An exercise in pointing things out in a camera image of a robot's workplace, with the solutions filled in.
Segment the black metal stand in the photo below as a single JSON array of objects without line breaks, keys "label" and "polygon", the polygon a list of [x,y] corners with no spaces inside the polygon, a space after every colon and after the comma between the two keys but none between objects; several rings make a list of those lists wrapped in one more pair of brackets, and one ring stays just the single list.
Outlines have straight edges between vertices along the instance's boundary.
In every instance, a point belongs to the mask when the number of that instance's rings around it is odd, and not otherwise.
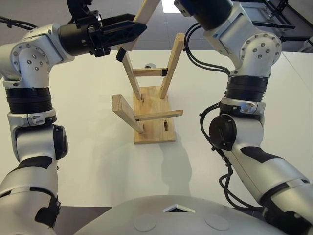
[{"label": "black metal stand", "polygon": [[283,14],[283,10],[288,5],[288,0],[280,0],[277,7],[275,7],[275,5],[270,0],[233,0],[233,1],[263,3],[271,11],[271,14],[268,16],[268,20],[271,20],[275,16],[280,22],[280,23],[269,23],[269,22],[261,22],[261,21],[252,21],[255,26],[284,28],[284,29],[295,28],[295,26]]},{"label": "black metal stand", "polygon": [[309,36],[284,36],[283,35],[279,39],[283,43],[283,42],[286,42],[286,41],[307,41],[307,40],[310,39],[310,37]]}]

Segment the black cable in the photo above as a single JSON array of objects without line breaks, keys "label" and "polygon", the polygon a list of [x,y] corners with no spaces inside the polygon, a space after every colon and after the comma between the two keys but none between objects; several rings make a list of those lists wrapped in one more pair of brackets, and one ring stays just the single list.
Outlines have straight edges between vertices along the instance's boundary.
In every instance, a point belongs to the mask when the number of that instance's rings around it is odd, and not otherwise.
[{"label": "black cable", "polygon": [[[228,167],[228,173],[226,175],[223,175],[220,179],[219,179],[219,183],[222,186],[222,188],[224,189],[224,195],[226,200],[236,209],[242,210],[242,211],[258,211],[262,213],[263,208],[262,207],[255,207],[252,206],[250,204],[248,204],[247,202],[244,202],[243,200],[241,200],[240,198],[238,198],[237,196],[235,196],[229,189],[229,182],[230,182],[230,177],[233,174],[233,170],[231,168],[231,164],[226,164]],[[226,178],[226,182],[225,185],[223,184],[223,179]],[[246,206],[246,207],[241,207],[236,205],[234,202],[231,201],[231,199],[229,198],[229,196],[232,196],[236,201],[238,201],[239,203],[241,203],[242,205]]]},{"label": "black cable", "polygon": [[187,49],[188,49],[188,53],[190,54],[190,56],[191,56],[196,62],[198,62],[199,64],[206,65],[206,66],[211,66],[211,67],[215,67],[215,68],[219,68],[219,69],[222,69],[222,70],[225,70],[225,71],[228,71],[228,72],[229,72],[229,70],[228,70],[227,68],[223,67],[223,66],[213,65],[213,64],[208,64],[208,63],[202,62],[202,61],[198,60],[198,59],[191,53],[191,51],[190,51],[190,49],[189,49],[189,40],[190,40],[191,35],[192,35],[197,29],[199,29],[199,28],[202,28],[202,27],[201,27],[201,26],[197,26],[197,27],[194,28],[194,29],[190,32],[190,34],[187,36],[186,44],[187,44]]},{"label": "black cable", "polygon": [[24,26],[22,24],[19,24],[19,23],[13,23],[13,22],[8,22],[8,21],[4,21],[4,20],[0,20],[0,23],[7,24],[8,28],[11,28],[12,26],[16,26],[16,27],[23,28],[26,30],[32,30],[33,29],[33,28],[28,27],[28,26]]},{"label": "black cable", "polygon": [[12,26],[16,26],[16,27],[20,27],[23,29],[27,29],[27,30],[32,30],[38,27],[29,22],[13,20],[13,19],[9,19],[3,16],[0,16],[0,20],[1,20],[0,21],[1,23],[6,23],[9,28],[11,28]]},{"label": "black cable", "polygon": [[194,25],[192,25],[186,32],[185,38],[184,38],[184,45],[185,45],[185,51],[186,54],[189,58],[189,60],[196,66],[205,69],[205,70],[210,70],[210,71],[218,71],[218,72],[223,72],[225,74],[227,74],[227,76],[230,75],[230,72],[227,68],[223,67],[223,66],[218,66],[218,65],[213,65],[213,64],[209,64],[209,63],[205,63],[202,62],[200,60],[198,60],[190,51],[189,48],[189,41],[190,41],[190,37],[191,35],[197,30],[201,28],[201,26],[199,25],[199,23],[195,23]]},{"label": "black cable", "polygon": [[[201,128],[201,131],[202,133],[204,134],[205,138],[208,140],[208,142],[213,146],[213,143],[211,141],[211,138],[209,137],[209,135],[206,133],[206,131],[204,130],[204,127],[203,127],[203,122],[204,122],[204,119],[206,117],[206,115],[217,109],[219,107],[219,103],[216,103],[216,104],[213,104],[212,106],[206,108],[203,113],[200,114],[201,118],[200,118],[200,128]],[[218,154],[222,157],[222,159],[226,162],[226,166],[228,167],[228,173],[226,175],[223,175],[220,179],[219,179],[219,183],[221,185],[221,187],[224,189],[224,195],[225,195],[225,198],[226,200],[229,202],[230,205],[232,205],[234,208],[236,209],[239,209],[239,210],[242,210],[242,211],[259,211],[259,212],[262,212],[263,208],[262,207],[255,207],[255,206],[252,206],[246,202],[244,202],[243,200],[241,200],[240,198],[238,198],[236,195],[234,195],[229,189],[228,189],[228,186],[229,186],[229,182],[230,182],[230,177],[231,175],[233,174],[233,170],[231,168],[231,163],[230,161],[228,160],[228,158],[225,156],[225,154],[223,153],[222,150],[220,149],[216,149],[214,146],[212,147],[212,150],[214,151],[217,151]],[[230,198],[229,196],[233,197],[237,202],[241,203],[242,205],[246,206],[246,207],[241,207],[241,206],[238,206],[236,205]]]}]

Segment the table surface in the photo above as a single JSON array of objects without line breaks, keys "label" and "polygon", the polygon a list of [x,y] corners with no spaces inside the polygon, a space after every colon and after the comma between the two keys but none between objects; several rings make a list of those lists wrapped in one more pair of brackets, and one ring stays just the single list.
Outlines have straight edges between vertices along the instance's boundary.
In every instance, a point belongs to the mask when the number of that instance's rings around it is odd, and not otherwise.
[{"label": "table surface", "polygon": [[[133,67],[147,63],[165,67],[170,51],[134,51]],[[231,61],[215,51],[195,51],[209,63],[233,69]],[[112,112],[114,94],[132,106],[132,89],[121,63],[111,55],[79,56],[55,66],[50,91],[69,142],[68,155],[58,162],[59,199],[63,206],[115,206],[129,199],[163,194],[191,195],[228,205],[218,179],[226,173],[224,161],[211,151],[199,127],[199,113],[221,100],[227,84],[223,73],[195,67],[182,54],[169,88],[172,110],[183,109],[174,120],[175,143],[134,145],[133,130]],[[262,148],[284,157],[310,180],[312,149],[312,54],[283,53],[272,68],[264,101],[265,135]],[[159,86],[161,78],[138,78],[140,86]],[[13,155],[5,90],[0,90],[0,179],[18,162]],[[208,129],[212,113],[205,122]],[[255,204],[236,174],[230,189]]]}]

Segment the wooden plank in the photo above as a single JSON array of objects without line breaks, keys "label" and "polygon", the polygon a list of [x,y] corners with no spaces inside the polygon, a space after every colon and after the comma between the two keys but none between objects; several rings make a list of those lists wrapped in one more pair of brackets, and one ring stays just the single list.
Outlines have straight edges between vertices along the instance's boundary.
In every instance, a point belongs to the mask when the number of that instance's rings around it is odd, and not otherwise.
[{"label": "wooden plank", "polygon": [[143,133],[143,124],[135,119],[133,109],[121,94],[113,95],[112,111],[129,124],[137,133]]},{"label": "wooden plank", "polygon": [[151,68],[151,69],[133,69],[136,77],[157,77],[162,76],[162,70],[167,68]]},{"label": "wooden plank", "polygon": [[184,34],[183,33],[178,33],[176,35],[175,41],[174,41],[174,45],[173,45],[173,49],[171,52],[171,56],[168,62],[168,71],[167,71],[167,75],[166,77],[163,78],[163,82],[159,91],[159,97],[161,99],[164,99],[167,93],[167,90],[170,86],[170,83],[172,81],[172,77],[174,75],[177,63],[178,63],[178,59],[180,57],[181,51],[184,47]]},{"label": "wooden plank", "polygon": [[126,52],[122,63],[123,63],[123,66],[125,68],[126,74],[128,76],[129,82],[131,83],[131,86],[132,86],[132,89],[134,91],[134,94],[136,95],[136,98],[138,100],[141,100],[140,87],[138,85],[137,78],[134,76],[133,66],[132,66],[131,59],[129,57],[128,52]]},{"label": "wooden plank", "polygon": [[163,119],[163,118],[173,118],[179,117],[183,115],[183,110],[175,110],[175,111],[167,111],[162,113],[154,113],[154,114],[141,114],[135,115],[135,119],[137,121],[144,121],[144,120],[155,120],[155,119]]},{"label": "wooden plank", "polygon": [[[142,100],[137,100],[134,95],[134,112],[138,115],[161,113],[170,111],[168,97],[160,99],[160,87],[141,87]],[[142,121],[144,133],[134,132],[134,143],[161,143],[174,142],[176,139],[173,118]]]},{"label": "wooden plank", "polygon": [[[144,0],[143,4],[141,5],[141,8],[138,10],[134,18],[134,22],[147,24],[160,1],[161,0]],[[132,51],[138,38],[136,38],[132,42],[123,44],[122,46],[123,49],[126,51]]]}]

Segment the triangular opening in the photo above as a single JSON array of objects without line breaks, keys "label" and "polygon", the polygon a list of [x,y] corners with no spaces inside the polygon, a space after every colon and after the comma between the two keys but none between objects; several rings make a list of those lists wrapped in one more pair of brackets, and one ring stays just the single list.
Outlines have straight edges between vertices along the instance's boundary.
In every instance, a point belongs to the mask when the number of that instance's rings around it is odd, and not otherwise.
[{"label": "triangular opening", "polygon": [[188,207],[184,207],[184,206],[175,204],[175,205],[172,205],[168,208],[165,208],[163,210],[163,212],[164,213],[169,213],[169,212],[185,212],[185,213],[191,212],[191,213],[195,213],[196,211],[193,209],[190,209]]}]

